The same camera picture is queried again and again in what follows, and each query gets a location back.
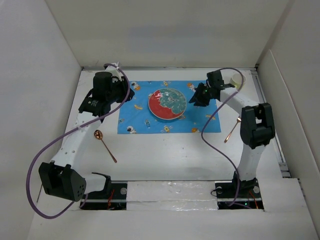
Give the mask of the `copper spoon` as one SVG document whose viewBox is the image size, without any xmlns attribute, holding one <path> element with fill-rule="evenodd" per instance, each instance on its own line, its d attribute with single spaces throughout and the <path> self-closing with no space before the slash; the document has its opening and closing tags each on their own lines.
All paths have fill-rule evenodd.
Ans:
<svg viewBox="0 0 320 240">
<path fill-rule="evenodd" d="M 104 140 L 103 140 L 103 133 L 102 133 L 99 129 L 97 129 L 97 130 L 94 131 L 93 135 L 94 135 L 94 137 L 95 137 L 97 140 L 99 140 L 99 141 L 102 142 L 102 144 L 103 144 L 104 147 L 106 148 L 107 152 L 109 153 L 109 155 L 110 155 L 110 157 L 112 158 L 112 160 L 114 161 L 114 163 L 117 163 L 117 162 L 118 162 L 117 159 L 116 159 L 115 156 L 111 153 L 111 151 L 109 150 L 109 148 L 107 147 L 106 143 L 105 143 Z"/>
</svg>

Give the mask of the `copper fork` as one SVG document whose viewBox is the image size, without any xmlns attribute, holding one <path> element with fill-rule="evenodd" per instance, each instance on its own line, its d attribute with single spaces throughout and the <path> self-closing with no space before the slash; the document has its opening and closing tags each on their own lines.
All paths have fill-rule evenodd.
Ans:
<svg viewBox="0 0 320 240">
<path fill-rule="evenodd" d="M 224 143 L 226 144 L 228 142 L 228 140 L 230 139 L 232 133 L 234 132 L 235 128 L 237 127 L 237 125 L 241 122 L 241 117 L 239 116 L 237 119 L 236 119 L 236 123 L 235 125 L 233 126 L 233 128 L 230 130 L 229 134 L 227 135 L 227 137 L 225 138 L 224 140 Z"/>
</svg>

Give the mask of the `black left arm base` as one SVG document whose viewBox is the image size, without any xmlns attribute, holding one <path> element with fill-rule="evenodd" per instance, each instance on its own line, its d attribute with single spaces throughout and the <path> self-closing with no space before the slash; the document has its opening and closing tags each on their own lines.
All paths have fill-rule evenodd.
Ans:
<svg viewBox="0 0 320 240">
<path fill-rule="evenodd" d="M 113 181 L 106 174 L 93 172 L 86 176 L 85 193 L 80 201 L 81 210 L 123 211 L 127 209 L 128 183 Z"/>
</svg>

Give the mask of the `red and teal plate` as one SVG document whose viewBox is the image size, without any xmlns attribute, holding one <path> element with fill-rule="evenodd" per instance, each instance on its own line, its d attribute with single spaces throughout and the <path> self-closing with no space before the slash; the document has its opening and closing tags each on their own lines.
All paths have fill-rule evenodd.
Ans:
<svg viewBox="0 0 320 240">
<path fill-rule="evenodd" d="M 150 112 L 161 120 L 175 120 L 187 109 L 185 95 L 174 88 L 161 88 L 148 98 Z"/>
</svg>

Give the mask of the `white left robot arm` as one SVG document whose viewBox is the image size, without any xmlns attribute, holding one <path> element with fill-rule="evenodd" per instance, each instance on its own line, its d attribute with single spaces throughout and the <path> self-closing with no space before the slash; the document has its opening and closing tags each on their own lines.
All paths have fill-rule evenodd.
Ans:
<svg viewBox="0 0 320 240">
<path fill-rule="evenodd" d="M 118 182 L 207 177 L 200 139 L 206 110 L 189 104 L 197 84 L 96 72 L 74 128 L 39 166 L 44 192 L 78 202 L 113 197 Z"/>
</svg>

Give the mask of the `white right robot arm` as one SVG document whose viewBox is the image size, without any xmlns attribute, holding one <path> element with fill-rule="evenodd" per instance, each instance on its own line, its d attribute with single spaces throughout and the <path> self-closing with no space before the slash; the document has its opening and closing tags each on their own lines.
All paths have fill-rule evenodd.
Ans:
<svg viewBox="0 0 320 240">
<path fill-rule="evenodd" d="M 220 69 L 207 73 L 206 83 L 200 84 L 197 90 L 197 99 L 206 106 L 211 99 L 220 101 L 221 107 L 228 105 L 241 118 L 243 148 L 233 174 L 231 191 L 235 196 L 243 197 L 254 187 L 262 153 L 276 134 L 272 107 L 269 103 L 250 99 L 231 83 L 224 83 Z"/>
</svg>

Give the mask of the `blue space print cloth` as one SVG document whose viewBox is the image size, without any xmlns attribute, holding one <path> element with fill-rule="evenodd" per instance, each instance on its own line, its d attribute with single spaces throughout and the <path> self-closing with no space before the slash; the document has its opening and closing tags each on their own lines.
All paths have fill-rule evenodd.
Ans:
<svg viewBox="0 0 320 240">
<path fill-rule="evenodd" d="M 209 106 L 200 107 L 189 103 L 196 87 L 197 80 L 164 80 L 164 81 L 131 81 L 134 97 L 126 102 L 119 110 L 118 134 L 178 134 L 221 132 L 216 100 Z M 179 118 L 162 120 L 154 116 L 148 107 L 148 100 L 152 93 L 163 88 L 180 91 L 186 98 L 186 110 Z"/>
</svg>

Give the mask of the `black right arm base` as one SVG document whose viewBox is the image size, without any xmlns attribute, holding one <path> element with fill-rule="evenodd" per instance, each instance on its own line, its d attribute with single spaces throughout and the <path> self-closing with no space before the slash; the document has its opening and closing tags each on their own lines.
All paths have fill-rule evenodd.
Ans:
<svg viewBox="0 0 320 240">
<path fill-rule="evenodd" d="M 256 178 L 240 181 L 234 174 L 232 180 L 215 181 L 210 194 L 217 200 L 218 210 L 263 210 L 259 182 Z"/>
</svg>

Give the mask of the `pale yellow mug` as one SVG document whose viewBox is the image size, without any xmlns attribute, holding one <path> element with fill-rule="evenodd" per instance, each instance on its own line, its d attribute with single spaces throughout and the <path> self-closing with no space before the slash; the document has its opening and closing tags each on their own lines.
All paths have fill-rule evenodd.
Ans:
<svg viewBox="0 0 320 240">
<path fill-rule="evenodd" d="M 235 73 L 229 80 L 229 83 L 232 84 L 237 90 L 240 90 L 246 83 L 246 76 L 242 73 Z"/>
</svg>

